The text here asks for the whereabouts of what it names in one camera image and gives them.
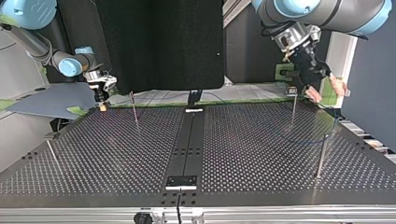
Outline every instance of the metal rod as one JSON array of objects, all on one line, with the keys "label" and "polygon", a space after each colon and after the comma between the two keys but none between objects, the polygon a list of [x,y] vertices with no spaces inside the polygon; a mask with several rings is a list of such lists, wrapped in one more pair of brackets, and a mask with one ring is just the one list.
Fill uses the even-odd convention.
[{"label": "metal rod", "polygon": [[322,148],[320,151],[320,159],[319,159],[318,170],[317,170],[317,179],[321,178],[321,171],[323,168],[324,158],[326,156],[326,149],[327,149],[328,141],[329,141],[329,135],[325,134],[323,137],[323,144],[322,144]]},{"label": "metal rod", "polygon": [[137,120],[136,107],[135,107],[135,105],[134,105],[134,92],[133,92],[133,91],[131,91],[131,92],[129,93],[129,97],[130,97],[130,99],[131,99],[132,108],[133,108],[133,110],[134,110],[134,121],[136,121],[136,123],[137,123],[138,120]]},{"label": "metal rod", "polygon": [[52,145],[50,144],[50,140],[47,140],[46,142],[47,142],[47,145],[49,146],[49,150],[50,150],[50,153],[52,154],[53,159],[55,159],[56,162],[58,162],[58,159],[56,158],[56,155],[55,155],[55,151],[53,150]]},{"label": "metal rod", "polygon": [[295,119],[295,115],[296,115],[297,96],[298,95],[294,96],[293,115],[291,117],[291,124],[294,124],[294,119]]}]

